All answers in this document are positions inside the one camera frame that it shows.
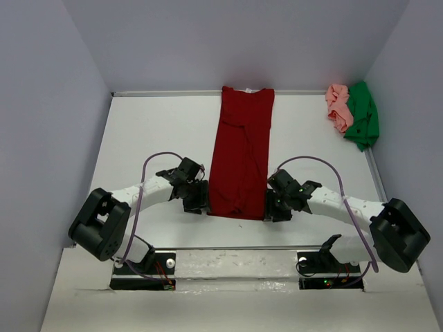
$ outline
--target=white wall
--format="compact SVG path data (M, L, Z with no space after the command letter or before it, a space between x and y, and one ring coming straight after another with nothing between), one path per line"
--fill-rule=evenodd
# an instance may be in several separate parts
M110 94L60 0L0 9L0 331L39 331Z
M112 91L326 89L368 72L408 0L63 0Z
M443 323L443 2L414 0L366 77L377 103L374 146L389 197L405 200L431 234L420 258Z

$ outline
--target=red cloth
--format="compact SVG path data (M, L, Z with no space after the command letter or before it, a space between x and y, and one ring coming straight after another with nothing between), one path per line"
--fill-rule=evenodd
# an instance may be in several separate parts
M210 215L263 220L274 90L224 86L209 178Z

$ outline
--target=green shirt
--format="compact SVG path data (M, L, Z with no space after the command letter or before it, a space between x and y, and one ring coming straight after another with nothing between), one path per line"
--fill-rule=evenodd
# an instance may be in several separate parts
M379 115L365 82L349 88L347 107L354 116L354 124L348 128L345 138L357 144L361 151L372 146L380 135Z

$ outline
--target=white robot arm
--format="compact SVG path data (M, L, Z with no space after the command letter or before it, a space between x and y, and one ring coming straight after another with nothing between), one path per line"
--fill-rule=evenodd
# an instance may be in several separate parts
M144 183L114 192L101 188L92 191L69 230L70 238L100 261L121 259L130 238L127 222L136 210L140 188L140 211L176 198L183 199L185 212L201 214L209 210L208 182L198 179L200 167L184 158L177 168L158 172ZM266 193L265 220L287 221L295 210L354 224L343 197L320 183L307 181L300 185L281 169L269 178L268 184L272 189ZM397 199L382 203L347 197L347 201L363 237L375 248L374 258L399 272L409 271L430 237L406 204ZM358 236L333 235L320 252L326 261L340 264L371 261ZM135 236L126 260L143 270L149 268L153 256L154 247Z

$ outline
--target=pink cloth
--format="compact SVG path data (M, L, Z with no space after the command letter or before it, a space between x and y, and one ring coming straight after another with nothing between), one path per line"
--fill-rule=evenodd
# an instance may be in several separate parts
M341 133L354 123L354 117L346 105L348 99L346 85L333 84L326 91L327 117L334 121L334 127Z

